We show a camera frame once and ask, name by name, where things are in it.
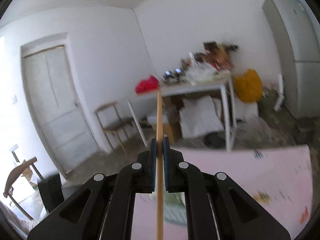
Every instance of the wooden chair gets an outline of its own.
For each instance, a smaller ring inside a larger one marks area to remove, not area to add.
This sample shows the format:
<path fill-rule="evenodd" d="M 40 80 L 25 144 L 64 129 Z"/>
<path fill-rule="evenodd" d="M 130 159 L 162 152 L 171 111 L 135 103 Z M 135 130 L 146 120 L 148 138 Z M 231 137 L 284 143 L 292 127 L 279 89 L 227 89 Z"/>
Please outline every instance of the wooden chair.
<path fill-rule="evenodd" d="M 108 141 L 111 149 L 114 150 L 114 148 L 113 148 L 113 146 L 112 146 L 112 144 L 111 144 L 111 142 L 110 142 L 110 140 L 109 140 L 109 138 L 108 138 L 108 135 L 107 135 L 108 132 L 118 138 L 118 140 L 119 140 L 119 142 L 120 142 L 120 145 L 121 145 L 124 153 L 127 154 L 127 151 L 125 150 L 124 144 L 123 144 L 123 142 L 121 141 L 121 138 L 120 138 L 120 136 L 119 136 L 118 131 L 119 131 L 120 129 L 122 129 L 122 130 L 124 131 L 126 137 L 129 139 L 128 134 L 127 134 L 127 131 L 125 130 L 125 126 L 128 125 L 128 124 L 131 125 L 131 126 L 133 126 L 133 121 L 134 121 L 134 120 L 133 120 L 132 117 L 122 119 L 122 118 L 120 117 L 120 115 L 119 115 L 119 112 L 118 112 L 117 108 L 116 108 L 116 103 L 117 103 L 117 102 L 110 102 L 110 103 L 107 103 L 107 104 L 104 104 L 104 105 L 100 106 L 100 107 L 95 111 L 95 114 L 96 114 L 96 116 L 97 116 L 97 119 L 98 119 L 98 121 L 99 121 L 100 127 L 101 127 L 101 129 L 102 129 L 102 131 L 103 131 L 103 133 L 104 133 L 104 135 L 105 135 L 105 137 L 106 137 L 106 139 L 107 139 L 107 141 Z M 117 117 L 118 117 L 118 121 L 113 122 L 113 123 L 109 124 L 108 126 L 103 126 L 103 125 L 102 125 L 102 122 L 101 122 L 101 119 L 100 119 L 100 117 L 99 117 L 99 112 L 101 112 L 101 111 L 103 111 L 103 110 L 106 110 L 107 108 L 110 108 L 110 107 L 113 107 L 114 110 L 116 111 L 116 115 L 117 115 Z"/>
<path fill-rule="evenodd" d="M 9 174 L 7 181 L 5 183 L 4 192 L 3 195 L 5 198 L 9 196 L 9 198 L 12 200 L 13 203 L 19 208 L 19 210 L 30 220 L 33 220 L 33 218 L 19 205 L 18 202 L 15 201 L 15 199 L 12 197 L 12 195 L 9 193 L 10 188 L 12 187 L 12 184 L 19 178 L 19 176 L 24 172 L 26 168 L 29 166 L 32 166 L 35 170 L 36 174 L 39 176 L 41 180 L 44 180 L 34 163 L 37 161 L 36 157 L 33 157 L 32 159 L 20 164 L 19 166 L 15 167 Z"/>

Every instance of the metal screw head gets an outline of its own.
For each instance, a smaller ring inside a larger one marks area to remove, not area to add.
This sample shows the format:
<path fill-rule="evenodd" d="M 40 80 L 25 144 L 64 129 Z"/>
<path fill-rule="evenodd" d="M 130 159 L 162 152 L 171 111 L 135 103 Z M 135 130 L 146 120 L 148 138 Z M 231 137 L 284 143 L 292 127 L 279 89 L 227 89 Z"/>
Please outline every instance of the metal screw head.
<path fill-rule="evenodd" d="M 141 163 L 134 163 L 134 164 L 131 165 L 131 167 L 134 170 L 138 170 L 138 169 L 141 169 L 142 165 L 141 165 Z"/>
<path fill-rule="evenodd" d="M 217 178 L 220 179 L 220 180 L 225 180 L 227 178 L 227 175 L 223 172 L 219 172 L 217 174 Z"/>
<path fill-rule="evenodd" d="M 189 167 L 189 164 L 186 163 L 186 162 L 180 162 L 180 163 L 179 163 L 179 167 L 182 168 L 182 169 L 186 169 L 186 168 Z"/>
<path fill-rule="evenodd" d="M 103 178 L 104 178 L 104 176 L 103 176 L 103 174 L 101 174 L 101 173 L 98 173 L 98 174 L 96 174 L 96 175 L 93 177 L 93 179 L 94 179 L 95 181 L 101 181 L 101 180 L 103 180 Z"/>

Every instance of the pink mat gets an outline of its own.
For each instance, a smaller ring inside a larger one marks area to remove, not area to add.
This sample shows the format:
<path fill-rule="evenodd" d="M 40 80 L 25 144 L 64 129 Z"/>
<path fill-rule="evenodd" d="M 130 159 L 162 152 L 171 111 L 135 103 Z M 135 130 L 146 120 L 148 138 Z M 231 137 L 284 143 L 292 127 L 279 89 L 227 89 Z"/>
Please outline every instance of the pink mat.
<path fill-rule="evenodd" d="M 223 171 L 277 219 L 294 239 L 309 221 L 312 171 L 308 146 L 236 151 L 175 148 L 202 172 Z M 156 239 L 156 203 L 137 194 L 132 240 Z M 164 223 L 165 240 L 187 240 L 185 226 Z"/>

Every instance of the refrigerator door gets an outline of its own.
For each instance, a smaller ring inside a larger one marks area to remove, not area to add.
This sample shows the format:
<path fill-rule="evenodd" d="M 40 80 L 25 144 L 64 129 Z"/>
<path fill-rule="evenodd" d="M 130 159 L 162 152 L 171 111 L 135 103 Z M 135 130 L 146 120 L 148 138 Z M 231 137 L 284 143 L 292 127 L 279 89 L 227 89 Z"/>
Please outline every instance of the refrigerator door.
<path fill-rule="evenodd" d="M 272 0 L 287 30 L 295 61 L 320 61 L 313 25 L 300 0 Z"/>
<path fill-rule="evenodd" d="M 320 116 L 320 63 L 296 63 L 297 114 L 295 118 Z"/>

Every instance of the yellow bag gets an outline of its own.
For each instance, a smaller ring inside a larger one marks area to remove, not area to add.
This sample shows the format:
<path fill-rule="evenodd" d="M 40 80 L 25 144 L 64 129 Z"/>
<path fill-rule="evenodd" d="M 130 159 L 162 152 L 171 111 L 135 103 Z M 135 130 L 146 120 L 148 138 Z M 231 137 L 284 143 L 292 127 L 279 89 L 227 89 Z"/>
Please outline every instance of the yellow bag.
<path fill-rule="evenodd" d="M 233 77 L 235 92 L 239 99 L 245 103 L 253 103 L 262 97 L 262 82 L 258 73 L 253 69 L 242 77 Z"/>

